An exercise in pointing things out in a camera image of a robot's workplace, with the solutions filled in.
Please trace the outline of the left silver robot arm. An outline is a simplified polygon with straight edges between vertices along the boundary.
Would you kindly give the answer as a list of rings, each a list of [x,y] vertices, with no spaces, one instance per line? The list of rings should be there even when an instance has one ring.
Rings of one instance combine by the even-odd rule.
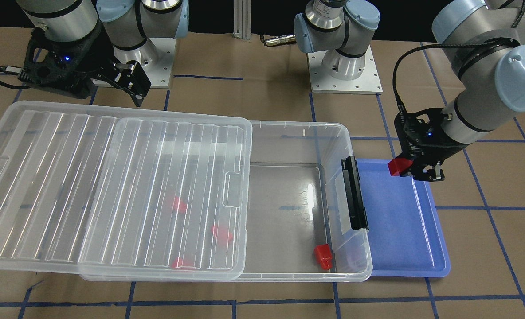
[[[444,161],[525,112],[525,0],[454,0],[431,25],[436,44],[404,53],[392,75],[402,152],[388,162],[392,176],[444,180]],[[400,63],[412,53],[442,49],[464,90],[443,108],[412,113],[396,86]]]

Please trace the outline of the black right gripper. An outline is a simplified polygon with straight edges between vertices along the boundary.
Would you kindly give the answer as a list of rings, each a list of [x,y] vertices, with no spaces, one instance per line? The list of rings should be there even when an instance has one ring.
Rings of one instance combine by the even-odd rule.
[[[30,88],[85,99],[96,91],[92,82],[96,78],[127,93],[135,107],[141,107],[151,81],[140,62],[116,63],[101,22],[74,42],[53,42],[46,33],[39,27],[31,32],[20,81]]]

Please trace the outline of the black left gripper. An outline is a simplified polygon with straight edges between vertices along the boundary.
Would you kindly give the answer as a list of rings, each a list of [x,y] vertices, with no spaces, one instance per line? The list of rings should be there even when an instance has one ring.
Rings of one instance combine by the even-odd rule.
[[[429,108],[416,113],[399,112],[394,119],[402,149],[396,157],[413,161],[410,172],[404,176],[425,182],[445,180],[443,162],[462,150],[462,143],[451,139],[441,125],[448,116],[441,108]]]

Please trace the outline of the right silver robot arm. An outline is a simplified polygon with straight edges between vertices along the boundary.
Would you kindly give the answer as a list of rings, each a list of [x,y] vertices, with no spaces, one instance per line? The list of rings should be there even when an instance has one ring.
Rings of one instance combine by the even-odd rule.
[[[23,89],[86,99],[100,81],[140,107],[153,79],[166,85],[168,52],[154,40],[184,38],[187,0],[19,0],[34,25],[23,67]]]

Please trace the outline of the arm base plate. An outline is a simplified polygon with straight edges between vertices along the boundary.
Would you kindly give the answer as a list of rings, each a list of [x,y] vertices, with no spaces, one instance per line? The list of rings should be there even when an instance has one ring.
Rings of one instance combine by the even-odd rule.
[[[384,92],[370,46],[358,58],[342,56],[335,50],[307,53],[307,62],[312,93]]]
[[[123,50],[113,48],[121,62],[139,61],[153,89],[168,89],[171,84],[175,62],[177,39],[151,38],[140,48]]]

